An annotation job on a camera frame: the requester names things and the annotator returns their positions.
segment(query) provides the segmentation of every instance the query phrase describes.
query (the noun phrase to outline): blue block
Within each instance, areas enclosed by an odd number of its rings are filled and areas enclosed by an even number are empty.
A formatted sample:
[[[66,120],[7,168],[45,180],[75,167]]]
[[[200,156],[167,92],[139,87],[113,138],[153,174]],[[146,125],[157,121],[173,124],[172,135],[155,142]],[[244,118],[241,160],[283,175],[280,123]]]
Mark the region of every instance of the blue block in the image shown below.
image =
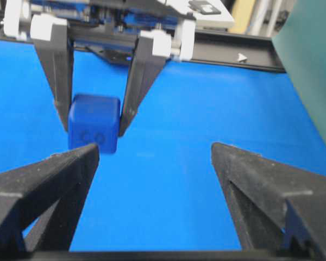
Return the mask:
[[[120,100],[115,97],[76,95],[69,112],[69,148],[95,142],[100,153],[115,153],[120,105]]]

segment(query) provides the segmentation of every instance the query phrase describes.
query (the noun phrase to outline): white bracket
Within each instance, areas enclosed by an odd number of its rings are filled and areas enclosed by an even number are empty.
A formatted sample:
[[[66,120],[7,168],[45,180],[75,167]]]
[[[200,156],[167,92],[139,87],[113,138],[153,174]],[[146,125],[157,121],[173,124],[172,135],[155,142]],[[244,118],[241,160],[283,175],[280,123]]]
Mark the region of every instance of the white bracket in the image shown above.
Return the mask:
[[[5,35],[26,41],[27,33],[20,31],[20,22],[30,21],[31,15],[29,0],[7,0],[4,17]]]
[[[30,37],[36,40],[50,41],[54,24],[67,26],[67,19],[49,14],[34,15],[30,27]]]

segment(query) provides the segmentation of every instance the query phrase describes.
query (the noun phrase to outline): black plastic part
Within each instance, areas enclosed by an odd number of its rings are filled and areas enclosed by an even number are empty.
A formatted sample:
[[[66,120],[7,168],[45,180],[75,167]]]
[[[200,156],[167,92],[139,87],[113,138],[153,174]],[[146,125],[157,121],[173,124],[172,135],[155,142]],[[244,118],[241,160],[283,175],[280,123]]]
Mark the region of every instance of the black plastic part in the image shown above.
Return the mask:
[[[33,40],[65,131],[71,106],[74,63],[73,43],[70,42],[67,31],[67,26],[54,24],[50,41]]]
[[[244,248],[278,247],[285,229],[281,246],[326,260],[326,177],[218,143],[212,163]]]
[[[326,260],[326,191],[288,199],[285,231],[286,248],[295,240],[316,260]]]
[[[166,64],[166,58],[153,56],[152,49],[153,39],[138,39],[128,74],[118,134],[120,137],[126,132],[139,105]]]
[[[240,53],[248,58],[245,63],[238,61]],[[252,70],[285,72],[270,38],[211,30],[196,31],[192,61]]]
[[[19,253],[2,261],[306,261],[293,257],[288,251],[190,251],[190,252],[34,252]]]
[[[92,144],[0,174],[0,253],[67,251],[98,162]]]
[[[115,51],[101,47],[86,47],[86,49],[111,64],[129,66],[131,63],[132,53],[129,52]]]

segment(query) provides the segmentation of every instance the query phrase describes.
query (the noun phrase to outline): white plastic part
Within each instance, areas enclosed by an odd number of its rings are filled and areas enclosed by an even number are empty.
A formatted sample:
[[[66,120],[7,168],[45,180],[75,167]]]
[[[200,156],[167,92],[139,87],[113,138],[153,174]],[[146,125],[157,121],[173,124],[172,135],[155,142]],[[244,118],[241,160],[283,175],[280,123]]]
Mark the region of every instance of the white plastic part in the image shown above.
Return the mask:
[[[172,50],[172,37],[163,30],[141,31],[141,37],[153,39],[152,55],[169,58]]]
[[[234,25],[234,19],[227,8],[220,0],[207,0],[216,7],[220,15],[203,15],[190,8],[190,0],[157,0],[158,2],[169,5],[181,14],[193,13],[197,20],[197,27],[213,27],[213,28],[230,28]]]
[[[49,14],[34,15],[30,28],[30,37],[32,39],[50,41],[52,37],[52,25],[54,24],[67,26],[67,20]]]
[[[179,22],[175,30],[174,40],[181,42],[180,55],[174,57],[175,60],[189,61],[193,56],[195,47],[196,22],[183,20]]]
[[[247,61],[247,59],[248,58],[244,54],[242,54],[242,53],[238,54],[238,62],[242,63],[242,62]]]
[[[4,17],[4,33],[17,40],[26,40],[27,33],[20,32],[20,21],[29,21],[31,9],[29,0],[7,0]]]

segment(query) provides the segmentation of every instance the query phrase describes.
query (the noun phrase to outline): blue cube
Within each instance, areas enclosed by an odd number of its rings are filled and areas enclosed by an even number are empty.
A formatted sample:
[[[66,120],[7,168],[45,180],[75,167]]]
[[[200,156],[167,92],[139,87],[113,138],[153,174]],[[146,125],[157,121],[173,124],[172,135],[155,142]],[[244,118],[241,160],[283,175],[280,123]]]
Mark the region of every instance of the blue cube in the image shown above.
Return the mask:
[[[95,142],[100,153],[115,153],[121,102],[115,97],[78,94],[69,112],[69,149]]]

